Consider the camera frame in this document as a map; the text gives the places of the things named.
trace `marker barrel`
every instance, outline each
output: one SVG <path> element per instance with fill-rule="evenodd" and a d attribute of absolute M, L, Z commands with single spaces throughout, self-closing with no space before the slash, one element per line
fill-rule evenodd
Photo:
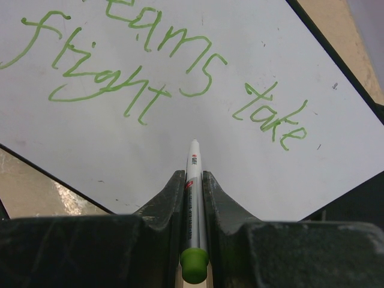
<path fill-rule="evenodd" d="M 205 213 L 202 185 L 202 164 L 200 147 L 193 140 L 187 160 L 184 191 L 183 244 L 180 256 L 183 279 L 199 284 L 206 279 L 208 253 L 205 230 Z"/>

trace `green handwriting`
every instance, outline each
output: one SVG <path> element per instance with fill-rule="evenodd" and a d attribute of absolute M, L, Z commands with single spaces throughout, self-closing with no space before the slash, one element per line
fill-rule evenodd
<path fill-rule="evenodd" d="M 11 66 L 12 64 L 16 63 L 21 57 L 23 57 L 25 54 L 27 54 L 27 52 L 31 49 L 31 47 L 34 45 L 34 43 L 36 42 L 38 36 L 39 36 L 39 33 L 41 31 L 41 29 L 47 29 L 47 30 L 51 30 L 55 33 L 57 33 L 59 35 L 59 39 L 62 38 L 62 34 L 59 30 L 57 30 L 56 28 L 54 27 L 51 27 L 51 26 L 48 26 L 48 25 L 44 25 L 45 21 L 48 20 L 48 18 L 52 15 L 60 15 L 62 16 L 65 20 L 69 20 L 71 19 L 71 16 L 67 16 L 65 15 L 63 12 L 60 12 L 60 11 L 49 11 L 43 18 L 41 18 L 41 20 L 38 22 L 38 23 L 35 23 L 35 22 L 27 22 L 26 18 L 23 18 L 22 19 L 22 23 L 26 26 L 36 26 L 36 31 L 35 31 L 35 34 L 34 36 L 32 37 L 32 39 L 30 40 L 29 44 L 25 47 L 25 49 L 23 50 L 22 53 L 18 54 L 13 60 L 11 60 L 10 62 L 4 64 L 4 65 L 1 65 L 2 62 L 0 62 L 0 69 L 5 69 L 9 66 Z"/>
<path fill-rule="evenodd" d="M 211 84 L 212 84 L 212 76 L 206 71 L 206 68 L 208 67 L 209 63 L 211 63 L 212 59 L 214 59 L 215 57 L 220 59 L 222 61 L 222 63 L 224 63 L 224 65 L 228 64 L 228 62 L 220 54 L 217 54 L 217 53 L 213 54 L 211 57 L 208 58 L 208 60 L 205 62 L 204 66 L 202 68 L 204 75 L 208 77 L 208 84 L 206 85 L 205 89 L 201 92 L 189 94 L 189 93 L 184 92 L 181 88 L 179 88 L 179 92 L 182 95 L 187 96 L 187 97 L 195 97 L 195 96 L 203 95 L 204 93 L 206 93 L 209 90 L 209 88 L 211 87 Z"/>
<path fill-rule="evenodd" d="M 166 35 L 164 36 L 164 39 L 162 40 L 162 42 L 159 44 L 159 46 L 157 47 L 157 50 L 160 51 L 161 48 L 163 48 L 163 46 L 167 43 L 167 41 L 175 36 L 177 36 L 178 34 L 182 33 L 181 35 L 181 39 L 179 40 L 179 42 L 177 43 L 177 45 L 175 46 L 175 48 L 171 51 L 171 53 L 169 54 L 169 57 L 171 58 L 176 52 L 177 50 L 179 50 L 180 46 L 184 43 L 187 43 L 189 41 L 195 41 L 195 40 L 204 40 L 207 42 L 207 46 L 205 47 L 205 49 L 203 50 L 202 53 L 200 53 L 200 55 L 196 58 L 196 60 L 192 63 L 192 65 L 186 70 L 185 73 L 189 73 L 195 66 L 196 64 L 203 58 L 203 56 L 208 52 L 208 50 L 211 48 L 212 46 L 212 42 L 206 38 L 205 36 L 195 36 L 195 37 L 190 37 L 190 38 L 187 38 L 187 32 L 188 30 L 183 28 L 183 29 L 179 29 L 177 30 L 176 32 L 172 33 L 173 31 L 173 26 L 171 26 L 169 28 L 169 30 L 167 31 Z"/>
<path fill-rule="evenodd" d="M 296 136 L 296 135 L 294 135 L 294 133 L 296 133 L 296 132 L 300 132 L 300 131 L 303 132 L 303 135 L 302 135 L 302 136 Z M 299 129 L 293 130 L 293 131 L 289 132 L 288 134 L 283 134 L 282 138 L 280 139 L 280 145 L 281 145 L 281 147 L 284 148 L 285 151 L 289 151 L 289 149 L 287 148 L 287 146 L 284 144 L 284 140 L 285 140 L 286 138 L 289 137 L 289 138 L 295 138 L 295 139 L 304 139 L 304 138 L 306 137 L 306 135 L 307 135 L 307 131 L 305 130 L 304 127 L 301 127 L 301 128 L 299 128 Z"/>
<path fill-rule="evenodd" d="M 139 66 L 135 70 L 135 72 L 133 72 L 129 76 L 129 78 L 126 81 L 122 82 L 121 84 L 115 85 L 115 86 L 114 86 L 114 84 L 120 78 L 120 75 L 121 75 L 121 71 L 120 70 L 117 70 L 117 71 L 104 70 L 104 71 L 101 71 L 101 72 L 93 72 L 92 71 L 92 72 L 78 72 L 78 73 L 76 73 L 76 70 L 80 67 L 80 65 L 82 63 L 84 63 L 85 61 L 87 61 L 92 56 L 90 52 L 77 49 L 77 48 L 75 48 L 75 46 L 73 44 L 71 44 L 71 41 L 73 40 L 73 38 L 81 30 L 82 30 L 81 27 L 78 27 L 69 36 L 68 40 L 64 43 L 63 48 L 61 49 L 61 51 L 59 52 L 59 54 L 57 55 L 55 60 L 52 62 L 52 68 L 58 69 L 58 67 L 57 67 L 58 62 L 60 61 L 60 59 L 62 58 L 64 53 L 67 50 L 69 50 L 71 52 L 74 52 L 74 53 L 77 53 L 77 54 L 81 54 L 81 55 L 83 55 L 83 57 L 80 58 L 80 60 L 78 60 L 70 69 L 68 69 L 66 72 L 63 73 L 64 77 L 94 76 L 94 82 L 95 83 L 103 83 L 103 82 L 105 82 L 107 80 L 109 80 L 109 82 L 107 83 L 107 85 L 105 87 L 100 88 L 99 91 L 97 91 L 97 92 L 95 92 L 93 94 L 90 94 L 90 95 L 86 95 L 86 96 L 83 96 L 83 97 L 77 97 L 77 98 L 71 98 L 71 99 L 55 98 L 56 93 L 59 92 L 62 88 L 64 88 L 67 85 L 67 84 L 64 84 L 64 85 L 61 85 L 61 86 L 57 87 L 56 89 L 54 89 L 50 93 L 48 99 L 50 101 L 55 101 L 55 102 L 83 101 L 83 100 L 92 99 L 92 98 L 97 97 L 97 96 L 99 96 L 101 94 L 104 94 L 106 92 L 118 91 L 118 90 L 120 90 L 123 87 L 128 87 L 128 86 L 133 86 L 133 85 L 136 85 L 136 84 L 141 84 L 142 85 L 141 89 L 135 95 L 135 97 L 133 98 L 132 102 L 130 103 L 130 105 L 128 106 L 128 108 L 124 112 L 124 117 L 129 117 L 129 115 L 130 115 L 129 112 L 130 112 L 131 108 L 134 106 L 134 104 L 136 103 L 137 99 L 140 97 L 140 95 L 142 94 L 142 92 L 144 91 L 144 89 L 147 87 L 147 85 L 149 83 L 149 80 L 135 80 L 135 81 L 133 80 L 138 75 L 138 73 L 141 71 L 142 66 Z"/>
<path fill-rule="evenodd" d="M 273 95 L 271 94 L 271 96 L 269 97 L 266 97 L 265 95 L 270 93 L 277 85 L 277 82 L 275 82 L 271 87 L 269 87 L 264 93 L 260 94 L 258 93 L 251 85 L 249 85 L 248 83 L 245 84 L 245 90 L 246 92 L 251 95 L 252 93 L 255 94 L 257 97 L 250 101 L 247 105 L 245 105 L 243 108 L 241 108 L 240 110 L 236 111 L 232 117 L 234 117 L 236 120 L 242 120 L 242 118 L 239 118 L 237 117 L 237 114 L 243 112 L 246 108 L 250 107 L 252 104 L 254 104 L 256 101 L 259 101 L 260 99 L 264 99 L 264 100 L 268 100 L 268 101 L 272 101 L 273 99 Z"/>
<path fill-rule="evenodd" d="M 108 5 L 107 5 L 107 8 L 106 8 L 106 16 L 108 18 L 111 18 L 111 19 L 114 19 L 114 20 L 123 21 L 123 22 L 128 22 L 128 23 L 132 21 L 130 19 L 126 19 L 126 18 L 123 18 L 123 17 L 120 17 L 120 16 L 112 15 L 110 13 L 110 9 L 112 7 L 112 4 L 124 4 L 126 6 L 133 6 L 134 0 L 131 0 L 131 2 L 122 1 L 122 0 L 107 0 L 107 2 L 108 2 Z"/>
<path fill-rule="evenodd" d="M 139 123 L 140 124 L 147 125 L 147 123 L 144 123 L 142 121 L 142 118 L 145 115 L 145 113 L 148 111 L 148 109 L 156 102 L 156 100 L 159 98 L 160 95 L 164 95 L 164 96 L 169 97 L 169 98 L 172 97 L 171 94 L 168 91 L 163 91 L 164 88 L 165 88 L 165 85 L 163 87 L 161 87 L 160 90 L 156 90 L 156 89 L 154 89 L 152 87 L 148 87 L 148 90 L 150 90 L 151 92 L 155 92 L 156 95 L 151 100 L 151 102 L 149 102 L 149 104 L 144 108 L 143 112 L 140 114 L 140 116 L 139 116 Z"/>
<path fill-rule="evenodd" d="M 243 120 L 242 118 L 238 117 L 237 114 L 243 112 L 246 108 L 250 107 L 252 104 L 254 104 L 255 102 L 259 101 L 260 99 L 264 99 L 264 100 L 267 100 L 267 101 L 272 101 L 273 100 L 273 95 L 271 94 L 270 96 L 266 96 L 268 93 L 270 93 L 277 85 L 277 82 L 275 82 L 271 87 L 269 87 L 264 93 L 258 93 L 251 85 L 249 85 L 248 83 L 245 83 L 245 90 L 246 92 L 251 95 L 251 94 L 255 94 L 256 95 L 256 98 L 253 99 L 252 101 L 250 101 L 248 104 L 246 104 L 244 107 L 242 107 L 241 109 L 239 109 L 238 111 L 236 111 L 232 117 L 235 118 L 236 120 Z M 291 125 L 298 125 L 299 122 L 295 122 L 295 121 L 292 121 L 290 119 L 290 117 L 298 114 L 300 111 L 302 111 L 306 105 L 308 103 L 308 100 L 305 100 L 303 102 L 303 104 L 301 105 L 301 107 L 299 109 L 297 109 L 296 111 L 282 117 L 282 118 L 277 118 L 276 120 L 274 120 L 275 116 L 277 115 L 277 111 L 272 109 L 270 106 L 268 105 L 262 105 L 260 106 L 258 109 L 256 109 L 251 115 L 250 115 L 250 119 L 252 122 L 256 122 L 256 123 L 263 123 L 261 126 L 260 126 L 260 130 L 262 132 L 266 132 L 270 129 L 272 129 L 272 142 L 275 142 L 275 138 L 276 138 L 276 129 L 279 125 L 281 125 L 282 123 L 288 123 L 288 124 L 291 124 Z M 264 116 L 263 118 L 257 118 L 257 114 L 260 113 L 261 111 L 267 111 L 269 113 L 268 116 Z M 302 131 L 303 132 L 303 135 L 301 136 L 298 136 L 296 135 L 295 133 L 297 132 L 300 132 Z M 288 151 L 289 149 L 286 147 L 286 145 L 284 144 L 284 140 L 286 138 L 295 138 L 295 139 L 304 139 L 307 135 L 307 131 L 305 130 L 304 127 L 300 128 L 300 129 L 297 129 L 297 130 L 294 130 L 294 131 L 291 131 L 290 133 L 287 133 L 287 134 L 283 134 L 282 138 L 280 139 L 280 145 L 284 148 L 284 150 Z"/>
<path fill-rule="evenodd" d="M 141 24 L 141 25 L 136 25 L 137 22 L 140 22 L 141 19 L 143 18 L 144 16 L 144 13 L 145 12 L 155 12 L 157 14 L 156 16 L 156 19 L 153 21 L 153 23 L 150 23 L 150 24 Z M 149 41 L 152 37 L 152 34 L 153 32 L 155 31 L 155 28 L 156 26 L 159 24 L 159 22 L 161 21 L 161 15 L 162 15 L 162 12 L 161 11 L 156 11 L 156 9 L 154 8 L 151 8 L 151 7 L 145 7 L 141 10 L 140 14 L 136 17 L 136 19 L 134 19 L 133 21 L 131 21 L 129 24 L 128 24 L 128 27 L 129 28 L 134 28 L 134 29 L 142 29 L 142 28 L 148 28 L 148 27 L 151 27 L 151 29 L 149 30 L 148 32 L 148 35 L 146 37 L 146 40 L 145 40 L 145 43 L 144 43 L 144 51 L 146 52 L 151 52 L 152 50 L 148 48 L 148 44 L 149 44 Z"/>

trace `concrete floor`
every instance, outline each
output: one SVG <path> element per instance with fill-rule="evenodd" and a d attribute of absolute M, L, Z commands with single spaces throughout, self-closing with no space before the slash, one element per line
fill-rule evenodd
<path fill-rule="evenodd" d="M 378 85 L 346 0 L 299 0 L 299 2 L 373 100 L 384 104 L 384 94 Z M 104 211 L 2 150 L 0 150 L 0 198 L 11 218 L 105 214 Z"/>

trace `red label on marker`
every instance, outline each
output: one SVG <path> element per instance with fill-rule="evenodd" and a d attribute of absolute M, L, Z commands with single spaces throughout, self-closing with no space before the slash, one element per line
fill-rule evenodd
<path fill-rule="evenodd" d="M 192 165 L 197 165 L 197 155 L 196 154 L 192 155 Z"/>
<path fill-rule="evenodd" d="M 188 183 L 185 185 L 185 189 L 188 189 L 192 184 L 193 184 L 193 181 L 188 182 Z"/>

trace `whiteboard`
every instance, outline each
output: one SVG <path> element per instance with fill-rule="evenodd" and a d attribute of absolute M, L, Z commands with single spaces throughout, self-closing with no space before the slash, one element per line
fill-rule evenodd
<path fill-rule="evenodd" d="M 193 138 L 262 220 L 384 170 L 384 126 L 284 1 L 0 5 L 0 143 L 115 213 L 184 169 Z"/>

